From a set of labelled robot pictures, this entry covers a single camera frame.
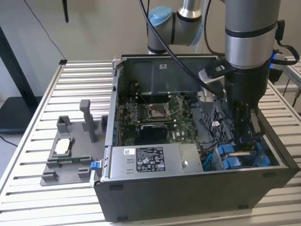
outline power supply label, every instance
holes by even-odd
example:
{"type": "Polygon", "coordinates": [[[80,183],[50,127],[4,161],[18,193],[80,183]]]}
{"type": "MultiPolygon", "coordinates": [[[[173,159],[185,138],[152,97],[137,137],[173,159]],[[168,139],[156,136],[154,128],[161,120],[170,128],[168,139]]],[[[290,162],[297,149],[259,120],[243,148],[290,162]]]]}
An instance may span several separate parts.
{"type": "Polygon", "coordinates": [[[165,171],[163,147],[136,148],[139,173],[165,171]]]}

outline white label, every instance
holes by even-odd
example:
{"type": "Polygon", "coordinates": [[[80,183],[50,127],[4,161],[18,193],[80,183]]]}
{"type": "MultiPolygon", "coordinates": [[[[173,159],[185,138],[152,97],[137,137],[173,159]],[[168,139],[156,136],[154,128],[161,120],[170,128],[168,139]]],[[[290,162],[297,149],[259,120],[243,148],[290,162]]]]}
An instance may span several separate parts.
{"type": "Polygon", "coordinates": [[[134,148],[125,148],[124,154],[135,154],[135,149],[134,148]]]}

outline circuit board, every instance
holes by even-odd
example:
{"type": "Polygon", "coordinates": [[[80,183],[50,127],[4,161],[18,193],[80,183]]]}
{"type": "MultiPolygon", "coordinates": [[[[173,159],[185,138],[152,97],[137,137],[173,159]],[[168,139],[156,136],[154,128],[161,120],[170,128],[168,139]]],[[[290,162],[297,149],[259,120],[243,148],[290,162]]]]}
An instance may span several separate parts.
{"type": "Polygon", "coordinates": [[[131,97],[119,105],[122,145],[195,143],[199,147],[198,130],[185,96],[170,95],[165,103],[140,99],[142,103],[131,97]]]}

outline aluminum extrusion table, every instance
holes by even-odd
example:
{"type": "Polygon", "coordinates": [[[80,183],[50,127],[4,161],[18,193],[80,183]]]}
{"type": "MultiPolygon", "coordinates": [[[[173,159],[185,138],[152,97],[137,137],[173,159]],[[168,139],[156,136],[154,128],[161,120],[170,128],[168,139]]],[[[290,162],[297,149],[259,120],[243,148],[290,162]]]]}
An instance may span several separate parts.
{"type": "MultiPolygon", "coordinates": [[[[59,115],[83,121],[79,102],[91,100],[94,119],[108,114],[112,62],[70,62],[57,69],[19,147],[0,180],[0,226],[110,225],[89,183],[40,186],[59,115]]],[[[301,167],[301,118],[269,84],[263,114],[301,167]]],[[[301,172],[274,189],[253,210],[128,222],[123,225],[301,225],[301,172]]]]}
{"type": "MultiPolygon", "coordinates": [[[[294,57],[289,56],[287,59],[294,60],[294,57]]],[[[294,66],[284,66],[282,70],[301,89],[301,61],[294,66]]]]}

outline cable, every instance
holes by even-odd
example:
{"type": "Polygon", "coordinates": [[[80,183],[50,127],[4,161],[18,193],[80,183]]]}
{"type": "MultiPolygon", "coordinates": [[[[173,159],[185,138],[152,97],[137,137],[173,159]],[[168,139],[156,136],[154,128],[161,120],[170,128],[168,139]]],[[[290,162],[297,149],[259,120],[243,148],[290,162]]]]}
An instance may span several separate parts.
{"type": "Polygon", "coordinates": [[[161,44],[164,46],[164,48],[166,49],[166,51],[169,53],[169,55],[171,56],[171,58],[195,81],[197,82],[200,86],[202,86],[203,88],[207,89],[209,92],[213,93],[214,95],[218,96],[218,97],[223,97],[224,93],[223,92],[218,92],[213,90],[211,87],[209,87],[206,83],[204,83],[201,79],[198,78],[198,76],[196,76],[186,65],[184,65],[182,63],[182,61],[180,61],[178,59],[178,57],[172,52],[172,50],[165,44],[165,42],[163,41],[163,39],[161,38],[161,36],[158,34],[158,32],[156,31],[156,29],[154,28],[154,26],[151,24],[148,16],[146,15],[146,11],[144,8],[144,4],[142,2],[142,0],[138,0],[139,1],[139,5],[140,8],[142,10],[144,19],[147,23],[147,25],[149,26],[149,28],[151,29],[152,32],[154,32],[155,36],[160,40],[161,44]]]}
{"type": "Polygon", "coordinates": [[[211,158],[212,158],[212,154],[209,154],[207,156],[207,158],[206,158],[206,161],[205,161],[205,171],[209,171],[210,170],[208,164],[209,164],[209,161],[210,161],[211,158]]]}
{"type": "Polygon", "coordinates": [[[61,50],[57,47],[57,45],[52,41],[51,37],[49,36],[48,32],[46,31],[45,27],[43,26],[43,24],[41,23],[41,21],[37,18],[37,16],[34,14],[32,8],[30,8],[30,6],[28,5],[28,3],[26,2],[26,0],[23,0],[25,2],[25,4],[27,5],[27,7],[29,8],[29,10],[32,12],[33,16],[37,19],[37,21],[39,22],[39,24],[42,26],[43,30],[45,31],[46,35],[48,36],[49,40],[52,42],[52,44],[54,44],[54,46],[56,47],[56,49],[60,52],[60,54],[62,55],[62,57],[64,59],[65,56],[63,55],[63,53],[61,52],[61,50]]]}
{"type": "Polygon", "coordinates": [[[139,93],[139,92],[137,92],[138,94],[139,94],[139,96],[141,97],[141,99],[145,102],[145,104],[147,105],[147,102],[144,100],[144,98],[142,97],[142,95],[139,93]]]}
{"type": "MultiPolygon", "coordinates": [[[[149,16],[149,9],[150,9],[150,0],[147,1],[147,9],[146,9],[146,14],[149,16]]],[[[149,36],[149,27],[146,23],[146,35],[149,36]]]]}
{"type": "Polygon", "coordinates": [[[208,134],[213,138],[213,140],[215,140],[214,133],[206,126],[204,120],[200,119],[198,122],[207,130],[208,134]]]}
{"type": "Polygon", "coordinates": [[[296,63],[299,62],[300,55],[299,55],[298,51],[294,47],[289,46],[289,45],[283,45],[280,40],[277,40],[277,44],[278,44],[278,46],[289,50],[291,52],[291,54],[293,55],[293,57],[295,58],[295,60],[277,60],[277,59],[272,59],[271,60],[272,64],[276,64],[276,65],[295,65],[296,63]]]}
{"type": "Polygon", "coordinates": [[[208,2],[208,6],[207,6],[207,10],[206,10],[206,13],[205,13],[205,20],[204,20],[204,39],[205,39],[205,44],[206,44],[206,47],[207,49],[209,50],[210,53],[214,54],[214,55],[217,55],[217,56],[224,56],[225,54],[224,53],[219,53],[219,52],[215,52],[213,51],[209,44],[208,44],[208,39],[207,39],[207,18],[208,18],[208,14],[209,14],[209,8],[210,8],[210,4],[211,4],[211,0],[209,0],[208,2]]]}
{"type": "Polygon", "coordinates": [[[295,97],[295,99],[293,100],[293,105],[292,105],[292,107],[295,107],[295,105],[296,105],[296,102],[297,102],[297,97],[295,97]]]}
{"type": "Polygon", "coordinates": [[[214,146],[218,145],[220,141],[217,141],[216,143],[214,143],[213,145],[211,145],[210,147],[204,149],[205,153],[207,153],[211,148],[213,148],[214,146]]]}
{"type": "Polygon", "coordinates": [[[1,138],[4,142],[6,142],[6,143],[8,143],[8,144],[10,144],[10,145],[13,145],[13,146],[15,146],[15,147],[18,147],[18,145],[15,145],[14,143],[11,143],[11,142],[7,141],[7,140],[4,139],[1,135],[0,135],[0,138],[1,138]]]}
{"type": "Polygon", "coordinates": [[[288,87],[288,84],[290,83],[290,80],[291,80],[291,79],[288,79],[288,81],[287,81],[287,84],[286,84],[285,89],[284,89],[284,91],[283,91],[283,96],[284,96],[285,93],[286,93],[286,89],[287,89],[287,87],[288,87]]]}
{"type": "Polygon", "coordinates": [[[215,141],[215,139],[214,139],[214,140],[212,140],[212,141],[203,142],[203,143],[200,143],[200,144],[202,144],[202,145],[207,145],[207,144],[210,144],[210,143],[212,143],[212,142],[214,142],[214,141],[215,141]]]}

